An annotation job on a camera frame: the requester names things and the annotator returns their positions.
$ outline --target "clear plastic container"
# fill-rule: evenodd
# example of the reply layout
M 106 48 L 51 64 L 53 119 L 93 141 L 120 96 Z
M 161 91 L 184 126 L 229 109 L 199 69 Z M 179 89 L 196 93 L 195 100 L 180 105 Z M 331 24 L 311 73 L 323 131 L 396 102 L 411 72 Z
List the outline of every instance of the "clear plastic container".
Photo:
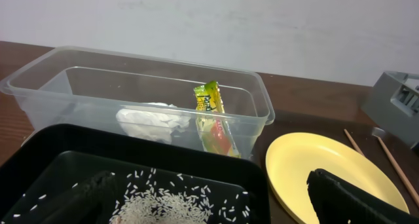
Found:
M 193 88 L 210 81 L 220 85 L 225 113 L 195 110 Z M 117 119 L 120 109 L 134 109 L 187 117 L 189 126 L 173 131 L 170 144 L 203 150 L 196 118 L 224 120 L 242 158 L 275 119 L 256 73 L 79 47 L 51 50 L 3 79 L 0 88 L 15 96 L 36 130 L 69 123 L 118 134 L 126 134 L 123 126 L 132 124 L 145 132 L 167 132 L 165 126 Z

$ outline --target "yellow plastic plate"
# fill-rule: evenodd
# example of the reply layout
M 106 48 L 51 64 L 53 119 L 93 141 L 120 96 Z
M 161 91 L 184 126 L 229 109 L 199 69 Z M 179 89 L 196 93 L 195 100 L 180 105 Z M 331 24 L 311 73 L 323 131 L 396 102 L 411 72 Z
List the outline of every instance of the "yellow plastic plate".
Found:
M 319 223 L 306 184 L 309 173 L 317 168 L 409 212 L 395 185 L 371 161 L 330 138 L 298 132 L 283 135 L 270 144 L 266 169 L 277 199 L 299 223 Z

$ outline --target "black plastic tray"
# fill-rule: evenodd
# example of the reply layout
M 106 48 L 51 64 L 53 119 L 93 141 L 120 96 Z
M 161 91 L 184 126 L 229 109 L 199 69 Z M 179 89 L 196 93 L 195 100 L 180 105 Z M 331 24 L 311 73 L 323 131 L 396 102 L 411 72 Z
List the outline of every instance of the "black plastic tray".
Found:
M 151 168 L 157 169 L 151 178 L 157 182 L 156 190 L 199 195 L 191 187 L 208 185 L 208 197 L 214 204 L 208 223 L 228 223 L 218 215 L 222 206 L 235 207 L 235 223 L 270 223 L 266 178 L 250 161 L 68 124 L 41 130 L 0 168 L 0 217 L 10 223 L 13 214 L 28 213 L 34 204 L 42 205 L 103 170 L 116 173 L 119 187 L 132 182 L 145 189 Z M 134 170 L 144 173 L 136 179 Z M 178 173 L 183 174 L 183 181 Z M 121 203 L 125 190 L 117 195 Z M 47 197 L 39 200 L 43 194 Z M 248 218 L 241 212 L 245 205 L 251 209 Z

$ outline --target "white wall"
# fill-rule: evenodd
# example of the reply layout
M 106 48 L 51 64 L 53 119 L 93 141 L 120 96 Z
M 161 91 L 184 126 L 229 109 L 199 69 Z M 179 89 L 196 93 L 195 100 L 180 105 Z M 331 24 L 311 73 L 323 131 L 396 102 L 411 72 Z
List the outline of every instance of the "white wall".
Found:
M 0 0 L 0 40 L 373 85 L 419 73 L 419 0 Z

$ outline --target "gray plastic box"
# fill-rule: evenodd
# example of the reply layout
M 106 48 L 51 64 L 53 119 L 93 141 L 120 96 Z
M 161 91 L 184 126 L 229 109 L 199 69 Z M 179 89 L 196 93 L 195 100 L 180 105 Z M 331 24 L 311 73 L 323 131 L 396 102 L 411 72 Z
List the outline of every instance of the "gray plastic box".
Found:
M 381 128 L 403 140 L 410 148 L 419 141 L 419 75 L 384 72 L 375 83 L 362 110 Z

